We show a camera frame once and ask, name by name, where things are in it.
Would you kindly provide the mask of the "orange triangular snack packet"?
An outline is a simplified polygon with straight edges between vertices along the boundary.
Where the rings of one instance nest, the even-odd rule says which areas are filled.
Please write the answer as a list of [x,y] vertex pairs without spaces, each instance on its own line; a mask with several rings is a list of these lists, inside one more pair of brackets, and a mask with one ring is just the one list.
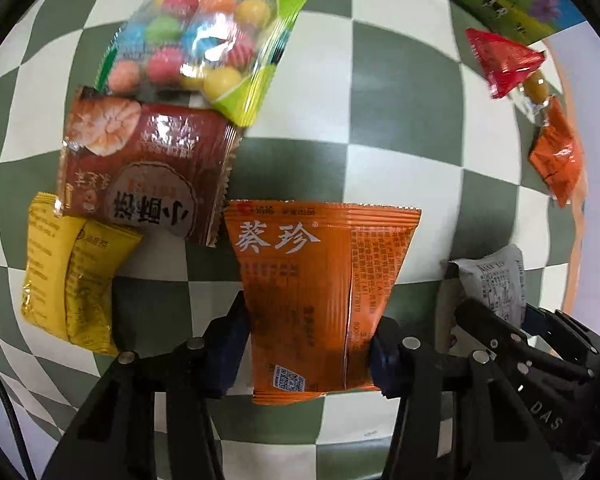
[[583,171],[581,143],[567,122],[557,96],[542,108],[543,123],[529,152],[531,166],[539,174],[560,208],[565,208]]

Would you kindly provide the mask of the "wrapped brown candy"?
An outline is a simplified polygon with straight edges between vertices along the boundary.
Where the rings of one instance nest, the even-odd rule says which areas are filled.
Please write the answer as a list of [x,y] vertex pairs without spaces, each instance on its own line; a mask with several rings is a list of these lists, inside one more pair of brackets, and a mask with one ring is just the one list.
[[550,86],[542,70],[531,73],[512,93],[512,100],[518,112],[537,126],[546,122],[551,97]]

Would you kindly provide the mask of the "green white checkered blanket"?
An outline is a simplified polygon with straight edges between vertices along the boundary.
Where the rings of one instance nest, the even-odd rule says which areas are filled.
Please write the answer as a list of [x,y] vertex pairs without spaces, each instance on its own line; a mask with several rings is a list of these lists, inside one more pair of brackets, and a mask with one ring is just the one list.
[[[20,313],[27,209],[53,192],[62,123],[92,84],[120,23],[143,0],[38,0],[0,45],[0,376],[37,476],[111,362]],[[430,327],[449,259],[515,243],[528,299],[561,309],[576,237],[529,165],[532,114],[519,92],[491,100],[449,0],[309,0],[262,110],[240,146],[230,198],[417,207],[422,221],[387,315]],[[223,315],[239,288],[233,251],[158,232],[114,282],[124,336],[141,356],[172,350]],[[236,387],[210,402],[227,479],[380,474],[398,402],[340,393],[251,402],[250,352]]]

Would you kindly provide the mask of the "brown shrimp snack packet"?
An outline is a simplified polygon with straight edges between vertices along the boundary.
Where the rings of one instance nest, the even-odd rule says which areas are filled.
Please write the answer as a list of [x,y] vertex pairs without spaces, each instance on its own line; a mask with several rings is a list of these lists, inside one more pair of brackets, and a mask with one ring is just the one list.
[[208,108],[76,92],[55,211],[212,247],[242,128]]

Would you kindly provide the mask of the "orange sunflower seed packet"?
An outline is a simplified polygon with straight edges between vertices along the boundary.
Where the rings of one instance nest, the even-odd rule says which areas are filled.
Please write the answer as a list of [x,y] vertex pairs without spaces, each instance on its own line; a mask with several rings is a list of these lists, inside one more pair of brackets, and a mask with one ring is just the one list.
[[251,330],[252,400],[370,390],[370,341],[422,213],[393,206],[232,200],[224,221]]

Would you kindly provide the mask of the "colourful candy ball bag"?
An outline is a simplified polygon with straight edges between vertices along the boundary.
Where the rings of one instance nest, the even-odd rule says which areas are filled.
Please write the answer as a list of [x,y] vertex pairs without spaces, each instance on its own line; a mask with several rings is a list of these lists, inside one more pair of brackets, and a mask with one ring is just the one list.
[[253,125],[309,0],[145,0],[112,37],[95,87],[113,96],[200,94]]

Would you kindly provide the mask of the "red triangular snack packet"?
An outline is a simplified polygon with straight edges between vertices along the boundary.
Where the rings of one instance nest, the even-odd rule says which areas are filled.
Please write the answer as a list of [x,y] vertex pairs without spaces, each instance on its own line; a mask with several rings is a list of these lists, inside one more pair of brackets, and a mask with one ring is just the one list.
[[492,99],[501,99],[526,81],[546,60],[543,51],[533,50],[485,30],[466,28],[465,35],[478,61]]

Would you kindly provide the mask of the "small yellow snack packet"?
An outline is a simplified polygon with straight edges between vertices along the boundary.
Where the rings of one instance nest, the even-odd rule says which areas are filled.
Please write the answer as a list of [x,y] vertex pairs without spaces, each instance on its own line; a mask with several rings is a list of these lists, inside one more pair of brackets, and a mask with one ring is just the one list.
[[55,195],[39,192],[28,209],[21,314],[56,338],[116,356],[112,281],[142,236],[96,220],[58,217],[55,205]]

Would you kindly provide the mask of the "grey white snack packet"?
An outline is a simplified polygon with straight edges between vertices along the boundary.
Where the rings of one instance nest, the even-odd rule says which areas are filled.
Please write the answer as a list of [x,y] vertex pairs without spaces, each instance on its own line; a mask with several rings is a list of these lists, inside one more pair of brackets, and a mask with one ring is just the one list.
[[437,292],[434,348],[452,348],[455,308],[466,299],[478,301],[504,322],[521,328],[527,307],[526,279],[524,257],[517,245],[509,244],[480,259],[455,259],[448,271]]

